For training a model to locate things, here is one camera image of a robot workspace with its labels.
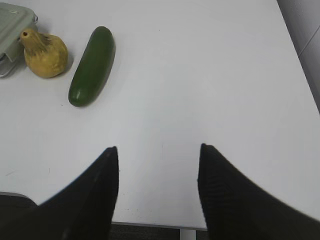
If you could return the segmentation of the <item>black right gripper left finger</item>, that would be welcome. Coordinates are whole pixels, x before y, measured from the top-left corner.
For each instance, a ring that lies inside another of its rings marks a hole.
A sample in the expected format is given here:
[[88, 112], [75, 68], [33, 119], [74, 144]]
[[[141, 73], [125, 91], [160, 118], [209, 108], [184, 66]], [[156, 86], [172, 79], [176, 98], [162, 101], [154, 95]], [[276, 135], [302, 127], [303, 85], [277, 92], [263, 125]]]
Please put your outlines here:
[[0, 228], [2, 240], [107, 240], [119, 192], [115, 146], [46, 202]]

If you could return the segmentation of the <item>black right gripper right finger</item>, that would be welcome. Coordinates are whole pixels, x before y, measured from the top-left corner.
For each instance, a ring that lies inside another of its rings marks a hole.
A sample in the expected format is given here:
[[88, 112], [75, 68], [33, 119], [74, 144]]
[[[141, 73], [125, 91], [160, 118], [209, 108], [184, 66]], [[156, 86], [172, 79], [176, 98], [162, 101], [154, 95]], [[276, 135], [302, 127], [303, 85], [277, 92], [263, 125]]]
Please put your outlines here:
[[318, 240], [320, 222], [275, 198], [214, 146], [200, 148], [197, 187], [211, 240]]

